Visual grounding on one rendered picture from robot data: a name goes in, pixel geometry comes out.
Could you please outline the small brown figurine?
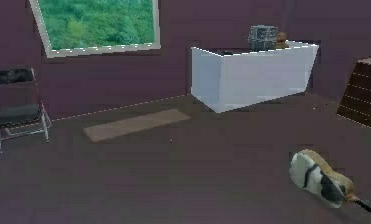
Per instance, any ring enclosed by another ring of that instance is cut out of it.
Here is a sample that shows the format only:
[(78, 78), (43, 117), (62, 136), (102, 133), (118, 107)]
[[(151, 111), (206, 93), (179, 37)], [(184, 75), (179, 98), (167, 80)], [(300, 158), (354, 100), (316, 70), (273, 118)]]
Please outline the small brown figurine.
[(277, 34), (275, 47), (277, 49), (285, 49), (285, 48), (289, 47), (289, 45), (286, 43), (286, 33), (285, 32), (279, 32)]

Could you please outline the dark brown chest of drawers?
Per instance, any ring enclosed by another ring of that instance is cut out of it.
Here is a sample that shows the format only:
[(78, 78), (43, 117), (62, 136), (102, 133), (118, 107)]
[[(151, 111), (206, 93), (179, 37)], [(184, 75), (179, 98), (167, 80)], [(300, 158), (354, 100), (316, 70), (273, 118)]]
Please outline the dark brown chest of drawers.
[(356, 62), (337, 114), (371, 128), (371, 58)]

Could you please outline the white framed window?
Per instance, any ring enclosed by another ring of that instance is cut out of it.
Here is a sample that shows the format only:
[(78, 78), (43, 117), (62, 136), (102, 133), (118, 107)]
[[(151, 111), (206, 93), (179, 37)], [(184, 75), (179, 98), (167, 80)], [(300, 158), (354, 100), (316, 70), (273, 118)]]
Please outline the white framed window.
[(28, 0), (48, 58), (158, 50), (159, 0)]

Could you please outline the white cabinet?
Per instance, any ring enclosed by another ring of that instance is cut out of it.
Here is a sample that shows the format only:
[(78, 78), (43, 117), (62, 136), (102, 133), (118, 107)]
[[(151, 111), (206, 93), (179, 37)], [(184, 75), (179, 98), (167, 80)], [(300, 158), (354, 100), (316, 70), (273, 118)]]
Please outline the white cabinet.
[(285, 49), (223, 54), (191, 49), (191, 94), (216, 113), (302, 93), (319, 46), (291, 41)]

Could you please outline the grey patterned box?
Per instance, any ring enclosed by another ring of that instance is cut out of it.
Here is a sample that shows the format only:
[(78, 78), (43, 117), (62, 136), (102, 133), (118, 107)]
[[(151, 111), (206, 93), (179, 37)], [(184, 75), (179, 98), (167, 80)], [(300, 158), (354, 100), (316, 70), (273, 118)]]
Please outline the grey patterned box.
[(248, 44), (251, 51), (274, 50), (278, 28), (268, 25), (254, 25), (250, 27)]

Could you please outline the black folding chair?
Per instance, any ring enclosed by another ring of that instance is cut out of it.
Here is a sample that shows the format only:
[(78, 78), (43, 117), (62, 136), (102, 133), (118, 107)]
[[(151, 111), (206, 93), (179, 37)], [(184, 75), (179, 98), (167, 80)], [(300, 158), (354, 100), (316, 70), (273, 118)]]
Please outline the black folding chair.
[[(49, 129), (52, 126), (52, 122), (41, 99), (35, 70), (33, 68), (17, 68), (0, 71), (0, 85), (20, 82), (33, 83), (36, 102), (0, 111), (0, 153), (3, 152), (3, 141), (18, 137), (43, 133), (46, 142), (50, 142)], [(36, 124), (38, 122), (42, 124), (42, 127), (39, 129), (16, 133), (11, 132), (12, 128)]]

